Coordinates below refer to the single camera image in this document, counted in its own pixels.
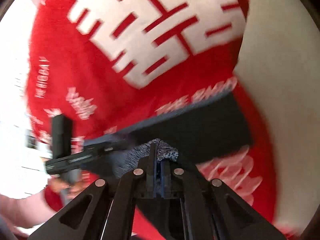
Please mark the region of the person's left hand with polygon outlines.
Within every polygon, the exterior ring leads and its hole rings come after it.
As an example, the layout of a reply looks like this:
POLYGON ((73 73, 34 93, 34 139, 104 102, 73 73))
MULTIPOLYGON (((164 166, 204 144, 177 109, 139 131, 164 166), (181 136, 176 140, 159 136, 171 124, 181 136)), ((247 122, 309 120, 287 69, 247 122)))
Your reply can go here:
POLYGON ((67 199, 74 199, 86 188, 86 184, 83 181, 78 181, 71 185, 63 181, 58 177, 51 177, 48 180, 48 186, 55 192, 60 193, 62 190, 67 190, 67 199))

